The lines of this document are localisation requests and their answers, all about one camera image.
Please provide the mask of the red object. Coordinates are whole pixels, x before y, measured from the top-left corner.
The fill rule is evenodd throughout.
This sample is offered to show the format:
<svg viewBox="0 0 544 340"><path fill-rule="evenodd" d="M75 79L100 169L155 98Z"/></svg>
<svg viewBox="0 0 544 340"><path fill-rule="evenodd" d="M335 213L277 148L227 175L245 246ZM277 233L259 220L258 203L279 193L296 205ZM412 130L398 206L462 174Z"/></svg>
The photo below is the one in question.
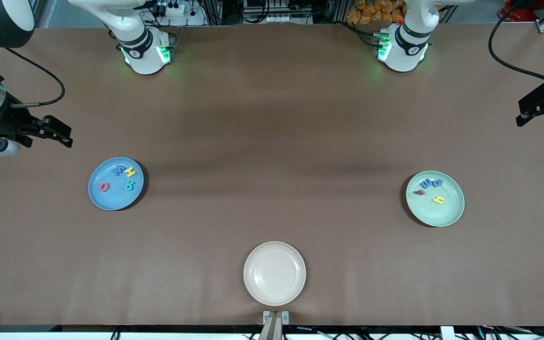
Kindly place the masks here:
<svg viewBox="0 0 544 340"><path fill-rule="evenodd" d="M536 11L544 9L544 0L505 0L504 6L497 11L497 17L505 22L535 22Z"/></svg>

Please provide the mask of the beige plate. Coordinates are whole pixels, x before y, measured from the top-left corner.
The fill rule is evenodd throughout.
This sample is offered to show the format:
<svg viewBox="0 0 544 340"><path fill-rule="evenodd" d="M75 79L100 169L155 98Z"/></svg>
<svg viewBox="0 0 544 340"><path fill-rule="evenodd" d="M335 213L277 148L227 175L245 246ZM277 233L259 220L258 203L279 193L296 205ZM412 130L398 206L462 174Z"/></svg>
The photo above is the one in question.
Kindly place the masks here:
<svg viewBox="0 0 544 340"><path fill-rule="evenodd" d="M270 307L284 306L296 299L306 278L305 261L300 252L281 241L256 246L247 256L243 269L248 293Z"/></svg>

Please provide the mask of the orange snack packs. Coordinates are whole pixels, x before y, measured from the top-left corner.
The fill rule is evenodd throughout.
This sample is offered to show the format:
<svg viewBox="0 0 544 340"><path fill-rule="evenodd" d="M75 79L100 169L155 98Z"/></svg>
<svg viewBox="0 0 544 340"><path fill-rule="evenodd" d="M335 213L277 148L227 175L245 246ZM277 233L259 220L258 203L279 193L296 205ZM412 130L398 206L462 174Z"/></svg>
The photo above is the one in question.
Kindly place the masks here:
<svg viewBox="0 0 544 340"><path fill-rule="evenodd" d="M349 25L387 21L401 24L408 7L404 0L352 0L345 21Z"/></svg>

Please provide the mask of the white power strip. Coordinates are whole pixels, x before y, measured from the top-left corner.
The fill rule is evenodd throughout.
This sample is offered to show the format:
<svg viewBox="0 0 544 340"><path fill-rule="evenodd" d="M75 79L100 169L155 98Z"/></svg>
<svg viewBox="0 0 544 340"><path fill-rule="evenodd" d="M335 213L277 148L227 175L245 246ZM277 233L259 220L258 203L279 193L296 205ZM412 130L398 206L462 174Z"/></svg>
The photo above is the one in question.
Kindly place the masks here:
<svg viewBox="0 0 544 340"><path fill-rule="evenodd" d="M197 0L153 0L153 23L161 26L203 26L206 15Z"/></svg>

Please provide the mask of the green plate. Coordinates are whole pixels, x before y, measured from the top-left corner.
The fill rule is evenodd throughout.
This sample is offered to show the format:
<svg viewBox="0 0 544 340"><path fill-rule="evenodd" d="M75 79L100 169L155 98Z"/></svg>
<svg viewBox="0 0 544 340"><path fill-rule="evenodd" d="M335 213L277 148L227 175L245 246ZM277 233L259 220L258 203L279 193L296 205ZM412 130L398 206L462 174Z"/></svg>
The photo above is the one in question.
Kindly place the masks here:
<svg viewBox="0 0 544 340"><path fill-rule="evenodd" d="M420 183L426 178L442 179L444 185L424 189L426 195L415 195L414 191L423 189ZM444 197L443 205L433 202L433 198L436 196ZM408 209L419 221L436 228L451 226L457 222L466 207L464 193L457 181L447 174L435 170L426 170L415 174L406 186L405 199Z"/></svg>

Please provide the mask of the black table edge rail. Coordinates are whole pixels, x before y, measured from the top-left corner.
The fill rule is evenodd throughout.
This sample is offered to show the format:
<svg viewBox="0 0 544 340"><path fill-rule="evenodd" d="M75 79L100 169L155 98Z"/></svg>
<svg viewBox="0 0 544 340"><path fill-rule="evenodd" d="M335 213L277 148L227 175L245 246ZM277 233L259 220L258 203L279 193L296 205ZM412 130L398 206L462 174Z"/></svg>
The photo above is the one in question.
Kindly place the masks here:
<svg viewBox="0 0 544 340"><path fill-rule="evenodd" d="M160 333L244 333L260 331L262 325L0 325L0 332L105 332L121 329L124 332L160 332ZM439 326L406 326L406 325L320 325L313 326L315 331L380 331L386 333L439 333ZM491 334L507 331L512 334L544 335L544 326L473 326L458 325L456 333Z"/></svg>

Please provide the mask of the blue plate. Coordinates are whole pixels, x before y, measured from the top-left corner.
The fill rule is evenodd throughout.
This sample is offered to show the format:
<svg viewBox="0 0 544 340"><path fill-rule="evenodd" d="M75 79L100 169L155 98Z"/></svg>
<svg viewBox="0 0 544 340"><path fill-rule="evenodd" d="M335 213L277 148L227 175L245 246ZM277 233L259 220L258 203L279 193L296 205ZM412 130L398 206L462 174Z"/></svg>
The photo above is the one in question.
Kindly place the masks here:
<svg viewBox="0 0 544 340"><path fill-rule="evenodd" d="M127 177L125 173L114 176L111 169L117 164L122 164L125 168L134 167L137 174L133 177ZM136 183L133 191L124 190L126 181ZM107 192L99 191L99 184L102 182L110 184ZM127 157L115 157L104 161L93 170L88 181L88 196L96 207L106 211L118 211L132 206L140 198L144 188L145 173L140 164Z"/></svg>

